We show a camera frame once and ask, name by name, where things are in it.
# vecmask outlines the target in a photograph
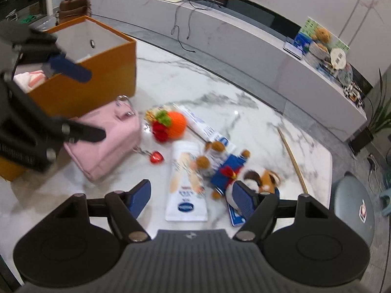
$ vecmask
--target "heart keychain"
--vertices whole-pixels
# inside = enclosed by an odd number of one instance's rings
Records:
[[[159,163],[162,163],[164,161],[164,157],[163,155],[158,152],[158,151],[153,151],[152,153],[147,151],[147,150],[143,150],[141,149],[140,147],[135,147],[133,149],[134,152],[136,153],[139,153],[139,154],[143,154],[143,155],[148,155],[149,156],[149,161],[152,163],[152,164],[159,164]]]

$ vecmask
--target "orange crochet pumpkin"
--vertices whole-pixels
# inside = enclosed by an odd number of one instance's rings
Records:
[[[170,111],[167,115],[171,118],[171,125],[167,129],[169,138],[172,140],[179,139],[186,130],[186,118],[183,114],[176,111]]]

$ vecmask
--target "pink bag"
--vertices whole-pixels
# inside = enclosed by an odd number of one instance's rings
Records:
[[[125,95],[118,96],[116,101],[87,113],[77,121],[106,130],[106,138],[98,143],[64,143],[69,155],[90,180],[106,175],[141,141],[138,113]]]

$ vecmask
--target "black plant pot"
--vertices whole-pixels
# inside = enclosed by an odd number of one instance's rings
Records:
[[[373,135],[367,127],[363,129],[348,145],[354,155],[357,155],[363,147],[373,140]]]

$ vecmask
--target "brown leather bag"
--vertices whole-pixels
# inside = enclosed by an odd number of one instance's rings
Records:
[[[57,24],[62,24],[81,16],[91,16],[89,0],[62,0],[56,14]]]

